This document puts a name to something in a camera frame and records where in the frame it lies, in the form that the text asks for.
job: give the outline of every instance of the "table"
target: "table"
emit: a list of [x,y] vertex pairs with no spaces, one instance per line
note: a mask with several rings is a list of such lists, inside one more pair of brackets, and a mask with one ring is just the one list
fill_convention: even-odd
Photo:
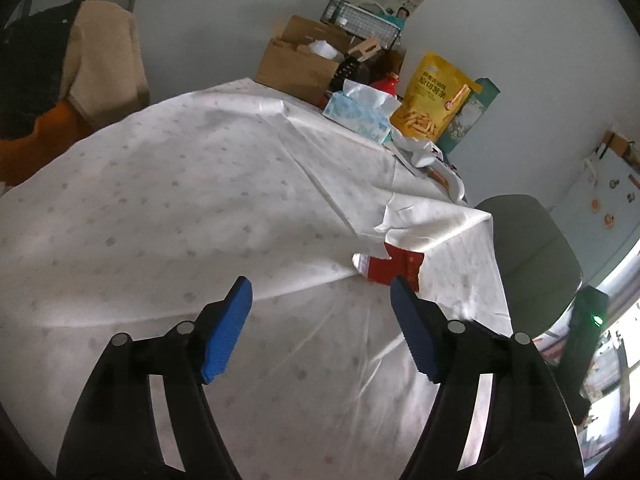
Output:
[[[397,478],[437,386],[415,369],[388,287],[351,263],[384,240],[426,254],[420,296],[448,317],[511,334],[488,214],[381,146],[250,80],[151,106],[0,198],[0,402],[53,470],[111,335],[163,334],[242,274],[254,306],[205,388],[242,476]],[[483,380],[462,465],[489,394]]]

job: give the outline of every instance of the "plastic bag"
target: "plastic bag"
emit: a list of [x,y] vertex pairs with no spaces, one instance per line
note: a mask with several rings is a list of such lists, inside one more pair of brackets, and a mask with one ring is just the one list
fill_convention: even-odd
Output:
[[391,124],[405,137],[435,142],[449,125],[471,90],[482,87],[433,52],[428,52],[414,72],[402,105]]

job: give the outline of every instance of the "orange fabric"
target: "orange fabric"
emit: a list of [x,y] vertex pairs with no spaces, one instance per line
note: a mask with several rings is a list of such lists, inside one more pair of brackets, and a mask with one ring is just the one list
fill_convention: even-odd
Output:
[[23,183],[91,132],[76,109],[68,101],[60,101],[36,119],[27,137],[0,140],[0,182],[9,186]]

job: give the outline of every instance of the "green chair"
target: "green chair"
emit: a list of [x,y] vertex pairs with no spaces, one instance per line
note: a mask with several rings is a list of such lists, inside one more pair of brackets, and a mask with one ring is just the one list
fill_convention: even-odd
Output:
[[535,198],[501,195],[477,209],[494,218],[495,259],[514,332],[535,338],[558,320],[582,284],[582,269]]

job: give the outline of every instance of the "tablecloth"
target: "tablecloth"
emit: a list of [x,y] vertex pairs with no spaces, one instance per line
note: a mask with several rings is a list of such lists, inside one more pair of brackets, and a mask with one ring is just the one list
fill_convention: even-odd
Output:
[[[448,317],[511,333],[488,214],[381,146],[250,80],[147,108],[0,198],[0,402],[54,470],[111,335],[161,335],[245,275],[254,306],[205,387],[241,475],[397,478],[437,386],[388,287],[351,263],[384,240],[426,254],[419,295]],[[180,466],[151,382],[165,460]],[[489,393],[483,378],[462,465]]]

